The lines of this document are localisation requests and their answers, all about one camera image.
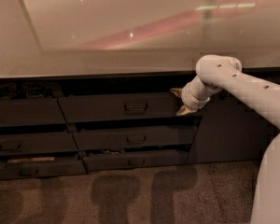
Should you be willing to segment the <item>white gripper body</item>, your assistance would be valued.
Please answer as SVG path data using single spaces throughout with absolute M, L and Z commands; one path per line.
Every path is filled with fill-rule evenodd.
M 210 98 L 204 100 L 196 98 L 190 91 L 190 84 L 188 83 L 181 91 L 181 100 L 186 108 L 194 111 L 203 108 L 209 102 Z

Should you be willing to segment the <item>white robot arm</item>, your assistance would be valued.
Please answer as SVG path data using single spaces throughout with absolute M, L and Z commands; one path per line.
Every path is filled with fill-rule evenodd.
M 200 110 L 212 95 L 225 90 L 280 130 L 280 85 L 244 74 L 241 62 L 229 56 L 205 55 L 195 71 L 191 82 L 170 89 L 183 102 L 178 116 Z M 262 158 L 250 224 L 280 224 L 280 134 Z

